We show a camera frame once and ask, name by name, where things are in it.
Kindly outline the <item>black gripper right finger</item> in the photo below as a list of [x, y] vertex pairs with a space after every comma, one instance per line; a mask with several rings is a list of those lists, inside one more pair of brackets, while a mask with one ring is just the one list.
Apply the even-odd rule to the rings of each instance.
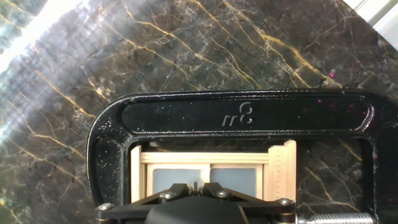
[[196, 196], [210, 197], [239, 205], [248, 218], [264, 217], [270, 223], [295, 223], [295, 202], [288, 198], [261, 200], [244, 193], [222, 187], [218, 182], [196, 187]]

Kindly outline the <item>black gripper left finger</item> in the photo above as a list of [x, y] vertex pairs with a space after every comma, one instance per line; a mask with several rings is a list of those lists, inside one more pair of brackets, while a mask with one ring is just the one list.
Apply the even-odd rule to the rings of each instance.
[[95, 209], [95, 223], [144, 223], [149, 212], [156, 206], [191, 196], [196, 196], [196, 183], [193, 187], [187, 184], [173, 184], [169, 189], [126, 205], [116, 206], [113, 203], [103, 203]]

